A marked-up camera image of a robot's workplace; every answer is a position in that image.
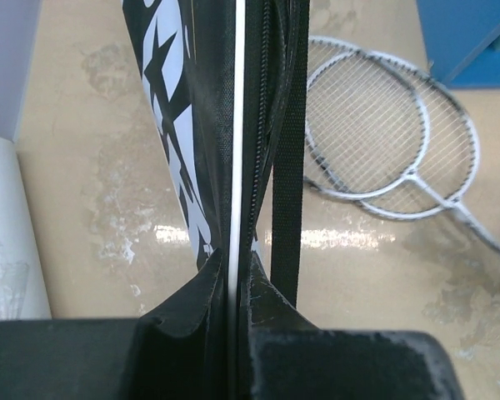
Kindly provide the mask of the black sport racket bag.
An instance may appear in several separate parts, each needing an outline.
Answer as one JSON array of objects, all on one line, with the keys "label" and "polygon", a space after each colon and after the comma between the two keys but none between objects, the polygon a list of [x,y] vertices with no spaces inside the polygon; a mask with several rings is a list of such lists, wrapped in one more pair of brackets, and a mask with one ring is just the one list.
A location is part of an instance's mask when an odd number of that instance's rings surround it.
[{"label": "black sport racket bag", "polygon": [[271,280],[294,305],[308,2],[126,1],[122,11],[197,267],[213,267],[234,299],[272,186]]}]

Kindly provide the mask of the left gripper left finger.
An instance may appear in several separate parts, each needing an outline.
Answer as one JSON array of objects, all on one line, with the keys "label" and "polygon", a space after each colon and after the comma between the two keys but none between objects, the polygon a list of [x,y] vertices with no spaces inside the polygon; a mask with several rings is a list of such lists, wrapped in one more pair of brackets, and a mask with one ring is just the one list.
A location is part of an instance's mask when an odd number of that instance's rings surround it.
[{"label": "left gripper left finger", "polygon": [[0,322],[0,399],[225,399],[224,256],[139,318]]}]

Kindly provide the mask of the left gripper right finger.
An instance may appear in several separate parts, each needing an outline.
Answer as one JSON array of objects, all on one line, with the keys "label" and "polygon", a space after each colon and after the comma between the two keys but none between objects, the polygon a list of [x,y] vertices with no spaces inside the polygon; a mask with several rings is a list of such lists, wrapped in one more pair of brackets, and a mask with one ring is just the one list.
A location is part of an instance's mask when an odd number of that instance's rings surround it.
[{"label": "left gripper right finger", "polygon": [[242,275],[241,399],[459,399],[442,345],[425,332],[322,329],[271,284],[256,252]]}]

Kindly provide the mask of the white shuttlecock tube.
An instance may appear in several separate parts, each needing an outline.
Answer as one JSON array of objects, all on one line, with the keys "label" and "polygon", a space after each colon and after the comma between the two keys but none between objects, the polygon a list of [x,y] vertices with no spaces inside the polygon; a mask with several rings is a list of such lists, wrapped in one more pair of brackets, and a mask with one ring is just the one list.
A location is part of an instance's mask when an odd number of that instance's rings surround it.
[{"label": "white shuttlecock tube", "polygon": [[0,137],[0,320],[51,317],[16,148]]}]

